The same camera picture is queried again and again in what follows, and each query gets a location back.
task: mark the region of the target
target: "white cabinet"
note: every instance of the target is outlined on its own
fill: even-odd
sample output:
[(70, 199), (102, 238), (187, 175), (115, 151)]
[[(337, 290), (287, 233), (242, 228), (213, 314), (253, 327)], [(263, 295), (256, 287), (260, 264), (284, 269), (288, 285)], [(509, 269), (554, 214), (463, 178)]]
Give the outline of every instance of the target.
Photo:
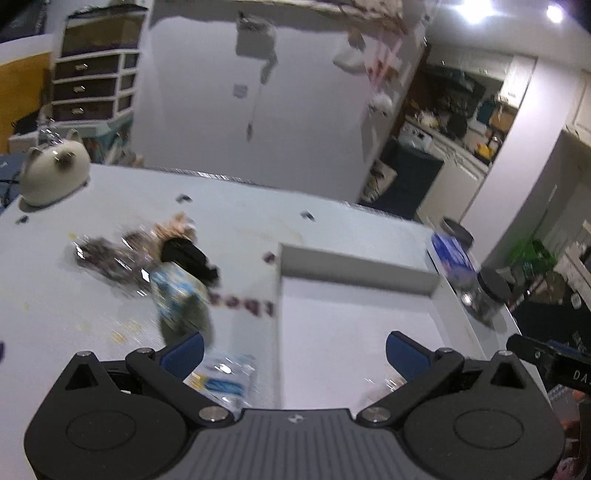
[(583, 72), (566, 130), (591, 147), (591, 73)]
[(521, 106), (527, 86), (530, 84), (531, 74), (534, 72), (535, 60), (528, 57), (513, 57), (511, 67), (507, 73), (498, 99), (514, 108)]
[(485, 172), (475, 166), (475, 160), (468, 160), (435, 139), (429, 152), (445, 164), (417, 209), (417, 216), (426, 225), (436, 227), (443, 217), (460, 220), (484, 181)]
[(466, 73), (505, 80), (512, 61), (511, 55), (485, 50), (433, 47), (427, 58), (429, 65), (463, 70)]

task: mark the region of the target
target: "ceiling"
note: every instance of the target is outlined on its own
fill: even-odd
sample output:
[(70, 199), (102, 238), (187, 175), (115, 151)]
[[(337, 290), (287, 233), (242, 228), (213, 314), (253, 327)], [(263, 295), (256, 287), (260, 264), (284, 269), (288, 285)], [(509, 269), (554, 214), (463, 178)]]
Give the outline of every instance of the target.
[(493, 15), (472, 25), (456, 8), (461, 3), (441, 0), (427, 29), (429, 42), (521, 53), (591, 70), (591, 35), (582, 27), (589, 25), (589, 15), (580, 4), (561, 2), (578, 21), (565, 15), (562, 23), (553, 24), (546, 17), (548, 0), (491, 0)]

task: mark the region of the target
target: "jar lid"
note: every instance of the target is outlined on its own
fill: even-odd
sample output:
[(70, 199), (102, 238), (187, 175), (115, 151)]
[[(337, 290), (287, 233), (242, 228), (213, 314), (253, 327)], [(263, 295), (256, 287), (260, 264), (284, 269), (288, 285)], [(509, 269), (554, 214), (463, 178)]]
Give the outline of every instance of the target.
[(470, 232), (458, 222), (448, 217), (443, 217), (443, 220), (441, 221), (441, 229), (446, 234), (457, 238), (457, 241), (460, 242), (460, 245), (464, 250), (469, 250), (474, 243), (474, 237)]
[(507, 303), (511, 298), (509, 284), (494, 268), (482, 267), (478, 273), (478, 284), (484, 293), (499, 303)]

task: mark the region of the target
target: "white table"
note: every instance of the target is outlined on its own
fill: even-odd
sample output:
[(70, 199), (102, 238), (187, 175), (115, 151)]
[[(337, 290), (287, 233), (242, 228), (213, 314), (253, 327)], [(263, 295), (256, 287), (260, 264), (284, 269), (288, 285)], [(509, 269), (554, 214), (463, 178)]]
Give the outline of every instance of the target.
[[(139, 346), (164, 346), (149, 297), (128, 297), (78, 267), (72, 237), (116, 240), (122, 226), (150, 225), (178, 211), (193, 218), (197, 246), (220, 269), (222, 295), (277, 303), (278, 265), (262, 256), (301, 245), (434, 272), (426, 252), (432, 231), (345, 203), (229, 181), (93, 165), (90, 183), (35, 212), (17, 199), (0, 216), (0, 465), (6, 478), (33, 478), (22, 438), (28, 422), (72, 355), (92, 350), (122, 359)], [(179, 205), (186, 194), (192, 202)], [(303, 218), (310, 212), (314, 221)], [(16, 224), (22, 215), (27, 223)], [(276, 318), (213, 308), (215, 347), (251, 353), (259, 366), (259, 406), (273, 407)]]

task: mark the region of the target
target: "triangular cutout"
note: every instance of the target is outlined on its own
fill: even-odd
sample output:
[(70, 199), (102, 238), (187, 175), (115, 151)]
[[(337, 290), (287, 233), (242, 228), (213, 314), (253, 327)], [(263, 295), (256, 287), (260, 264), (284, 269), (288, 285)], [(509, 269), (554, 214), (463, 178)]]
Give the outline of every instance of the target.
[(72, 378), (66, 385), (66, 390), (78, 390), (79, 388), (95, 387), (99, 383), (96, 381), (92, 370), (88, 365), (78, 365)]
[(491, 380), (492, 385), (509, 388), (525, 388), (525, 385), (511, 364), (499, 364)]

